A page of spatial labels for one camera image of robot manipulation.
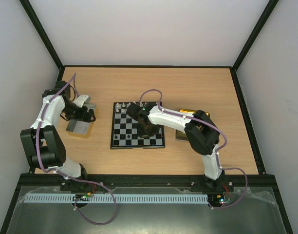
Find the white robotic arm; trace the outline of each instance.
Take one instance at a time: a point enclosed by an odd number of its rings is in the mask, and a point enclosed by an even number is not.
[[[132,103],[127,109],[127,114],[140,124],[137,132],[142,137],[154,135],[157,131],[156,125],[164,125],[186,133],[191,147],[201,154],[205,176],[212,180],[220,177],[222,170],[218,167],[220,164],[217,160],[219,159],[215,153],[218,148],[219,134],[189,119],[189,117],[205,118],[205,121],[214,125],[209,117],[204,115],[204,112],[199,111],[193,115],[165,108],[159,110],[158,106],[152,103],[147,103],[144,107]]]
[[[70,87],[65,89],[60,95],[50,100],[65,85],[64,81],[58,81],[52,90],[46,90],[43,94],[43,105],[36,121],[30,129],[22,130],[20,133],[21,142],[27,156],[28,163],[31,167],[40,168],[36,152],[36,131],[39,122],[40,126],[40,154],[42,164],[45,168],[53,169],[54,173],[59,171],[64,175],[78,178],[83,174],[84,167],[73,162],[66,156],[66,149],[56,131],[58,121],[62,113],[65,119],[75,119],[78,121],[92,122],[95,121],[94,112],[83,106],[90,101],[90,96],[81,95],[74,102],[70,99]]]

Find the chess square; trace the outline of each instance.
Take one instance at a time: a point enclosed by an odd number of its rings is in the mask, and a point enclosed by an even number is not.
[[[119,145],[120,144],[120,141],[119,140],[114,140],[113,141],[113,145]]]
[[[163,145],[163,141],[162,141],[162,139],[156,139],[156,140],[155,140],[155,144],[156,144],[156,145]]]
[[[136,140],[135,139],[132,139],[131,140],[131,144],[132,145],[138,145],[138,140],[137,139]]]
[[[143,145],[143,144],[144,144],[144,140],[143,140],[143,139],[139,139],[139,140],[137,140],[137,144],[138,144],[138,145]]]
[[[125,145],[125,140],[119,140],[119,145],[124,146]]]
[[[150,145],[150,139],[144,139],[144,145]]]
[[[162,139],[162,134],[161,134],[161,133],[156,134],[156,135],[155,135],[155,138],[156,138],[156,139]]]

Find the black corner post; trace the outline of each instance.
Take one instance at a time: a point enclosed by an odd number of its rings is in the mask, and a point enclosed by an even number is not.
[[[267,6],[265,7],[261,17],[259,18],[259,20],[257,21],[253,31],[251,32],[251,35],[249,36],[249,38],[247,39],[244,47],[242,48],[236,62],[234,63],[232,70],[233,71],[237,71],[238,68],[240,67],[242,61],[244,60],[247,52],[251,49],[254,41],[256,40],[258,34],[260,33],[260,31],[262,30],[262,28],[264,27],[265,23],[267,22],[269,16],[271,15],[272,11],[275,9],[277,3],[279,0],[270,0],[267,4]]]
[[[39,34],[39,36],[41,37],[44,45],[46,46],[48,52],[50,53],[50,55],[52,56],[56,66],[58,67],[59,70],[61,70],[63,68],[62,62],[60,61],[58,54],[56,53],[50,39],[48,38],[40,20],[38,19],[31,3],[29,2],[29,0],[19,0],[22,7],[24,8],[24,10],[26,11],[28,17],[30,18],[33,26],[35,27],[37,33]]]

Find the black metal frame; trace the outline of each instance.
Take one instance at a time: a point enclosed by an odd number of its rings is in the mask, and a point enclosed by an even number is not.
[[[225,175],[225,177],[227,180],[233,182],[233,187],[245,186],[245,178],[242,175]],[[292,227],[285,211],[275,176],[248,175],[247,178],[248,183],[252,188],[272,188],[285,229],[287,233],[292,234]],[[102,181],[104,185],[110,189],[114,189],[115,187],[176,187],[179,189],[200,191],[200,189],[192,184],[192,182],[203,179],[204,175],[88,175],[88,180],[97,182]],[[62,177],[59,175],[21,174],[0,233],[5,234],[7,232],[22,186],[61,186],[63,189],[62,184],[64,183],[62,183]],[[209,195],[217,194],[217,192],[212,192],[210,190],[202,190],[202,192]]]
[[[251,48],[252,44],[254,43],[255,39],[257,38],[259,32],[265,25],[267,19],[269,18],[270,14],[274,10],[275,6],[277,5],[279,0],[270,0],[263,11],[260,19],[258,20],[256,26],[254,27],[251,35],[249,36],[247,42],[245,43],[243,49],[241,50],[236,62],[234,63],[233,67],[230,66],[126,66],[126,65],[63,65],[55,52],[44,28],[42,27],[40,21],[37,18],[36,13],[34,12],[31,4],[28,0],[19,0],[24,7],[27,15],[29,16],[30,20],[32,21],[34,27],[36,28],[37,32],[39,33],[42,41],[44,42],[46,48],[48,49],[49,53],[51,54],[54,62],[56,63],[57,67],[59,68],[59,74],[57,80],[62,80],[64,71],[66,67],[125,67],[125,68],[228,68],[230,69],[230,73],[232,76],[232,80],[235,86],[235,91],[237,93],[239,105],[242,111],[244,123],[246,126],[246,130],[248,133],[248,137],[251,143],[252,151],[254,154],[254,159],[256,162],[257,169],[259,171],[259,175],[248,175],[248,183],[250,187],[270,187],[273,189],[275,199],[277,204],[279,205],[279,210],[281,213],[281,217],[285,226],[287,233],[292,234],[292,228],[286,214],[284,204],[277,186],[276,179],[274,175],[267,175],[265,166],[262,161],[261,153],[256,141],[256,137],[254,134],[254,130],[252,127],[252,123],[249,117],[249,113],[244,101],[243,93],[239,84],[239,80],[237,77],[237,70],[241,65],[242,61],[244,60],[246,54],[248,53],[249,49]],[[30,168],[29,172],[26,174],[21,174],[17,187],[15,189],[11,204],[9,206],[6,218],[4,220],[3,227],[1,229],[1,234],[6,233],[13,210],[17,203],[17,199],[19,196],[19,192],[22,186],[62,186],[62,178],[58,175],[37,175],[34,174],[35,169]],[[198,186],[192,185],[191,183],[194,181],[202,180],[203,175],[88,175],[88,179],[96,182],[103,181],[104,185],[109,188],[114,187],[170,187],[168,183],[173,185],[177,188],[188,188],[192,191],[200,191],[212,194],[213,192],[210,190],[206,190],[204,188],[199,188]],[[234,187],[244,187],[245,180],[244,176],[242,175],[226,175],[227,179],[232,180]]]

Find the wooden surface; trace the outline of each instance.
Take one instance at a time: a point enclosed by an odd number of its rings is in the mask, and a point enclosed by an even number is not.
[[[228,138],[220,151],[223,167],[240,167],[257,174],[229,69],[199,68],[66,68],[63,80],[76,73],[80,94],[90,95],[97,105],[96,122],[88,138],[66,132],[61,120],[59,135],[67,156],[83,164],[89,174],[197,175],[204,173],[201,156],[189,143],[175,140],[175,130],[165,127],[165,149],[111,150],[112,107],[114,102],[137,101],[148,89],[163,93],[163,106],[210,112],[211,119]],[[143,101],[158,100],[151,92]],[[227,174],[241,174],[226,171]]]

